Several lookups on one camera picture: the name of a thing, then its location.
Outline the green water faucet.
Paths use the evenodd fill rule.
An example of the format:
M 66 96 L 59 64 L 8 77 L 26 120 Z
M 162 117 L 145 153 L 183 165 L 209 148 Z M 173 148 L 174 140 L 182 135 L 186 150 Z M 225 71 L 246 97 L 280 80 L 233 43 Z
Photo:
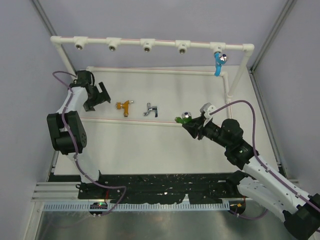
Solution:
M 174 121 L 179 124 L 186 124 L 192 120 L 192 114 L 189 111 L 185 111 L 181 114 L 181 116 L 177 116 L 174 118 Z

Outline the white PVC pipe frame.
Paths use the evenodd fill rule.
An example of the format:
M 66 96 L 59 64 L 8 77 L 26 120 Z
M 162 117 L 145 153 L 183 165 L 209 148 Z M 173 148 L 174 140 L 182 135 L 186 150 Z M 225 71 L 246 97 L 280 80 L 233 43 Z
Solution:
M 101 45 L 112 52 L 137 50 L 155 53 L 158 50 L 171 50 L 185 54 L 188 50 L 204 49 L 213 55 L 214 66 L 210 70 L 192 70 L 182 68 L 131 68 L 131 67 L 96 67 L 88 66 L 95 77 L 95 84 L 100 82 L 111 98 L 111 103 L 96 105 L 95 111 L 80 110 L 79 116 L 87 133 L 106 132 L 108 130 L 143 130 L 169 131 L 181 128 L 175 122 L 183 112 L 190 112 L 194 118 L 201 115 L 200 108 L 211 103 L 219 109 L 222 104 L 232 102 L 233 93 L 247 63 L 254 51 L 253 44 L 227 44 L 224 42 L 193 42 L 190 40 L 158 40 L 154 38 L 123 39 L 118 37 L 90 38 L 87 36 L 62 37 L 52 36 L 52 44 L 58 51 L 67 72 L 75 74 L 64 44 L 72 44 L 83 51 L 91 45 Z M 220 76 L 215 76 L 216 61 L 214 53 L 227 55 L 228 60 L 222 66 Z M 116 103 L 133 100 L 129 105 L 128 117 L 124 110 L 117 109 Z M 157 106 L 158 117 L 151 112 L 148 116 L 147 103 Z

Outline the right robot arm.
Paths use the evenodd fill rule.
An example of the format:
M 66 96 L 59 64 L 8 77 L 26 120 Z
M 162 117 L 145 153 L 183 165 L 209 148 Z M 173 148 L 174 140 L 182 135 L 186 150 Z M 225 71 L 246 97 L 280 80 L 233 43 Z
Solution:
M 231 197 L 241 194 L 256 201 L 278 217 L 297 240 L 308 240 L 320 229 L 320 195 L 310 195 L 263 160 L 243 139 L 237 120 L 226 119 L 218 126 L 200 116 L 182 127 L 194 139 L 206 137 L 225 148 L 227 160 L 239 168 L 226 185 Z

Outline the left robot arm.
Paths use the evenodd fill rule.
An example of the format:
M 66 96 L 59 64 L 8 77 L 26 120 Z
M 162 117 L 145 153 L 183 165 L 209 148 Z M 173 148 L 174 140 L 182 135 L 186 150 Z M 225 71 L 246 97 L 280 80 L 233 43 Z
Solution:
M 46 117 L 52 146 L 73 162 L 82 183 L 91 184 L 89 193 L 96 199 L 102 199 L 107 187 L 98 182 L 100 171 L 86 151 L 88 137 L 79 112 L 94 111 L 95 106 L 110 103 L 111 97 L 103 82 L 96 85 L 91 71 L 78 70 L 75 74 L 55 71 L 52 75 L 67 87 L 67 97 L 62 106 Z

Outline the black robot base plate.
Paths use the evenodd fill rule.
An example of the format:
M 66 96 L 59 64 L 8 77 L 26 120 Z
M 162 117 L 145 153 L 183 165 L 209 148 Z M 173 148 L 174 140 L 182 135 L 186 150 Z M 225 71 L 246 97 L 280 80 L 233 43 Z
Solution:
M 190 204 L 216 204 L 223 199 L 241 198 L 237 184 L 248 174 L 237 170 L 234 173 L 204 174 L 129 174 L 101 175 L 99 184 L 78 183 L 78 198 L 81 200 L 107 199 L 121 204 L 182 203 L 187 197 Z

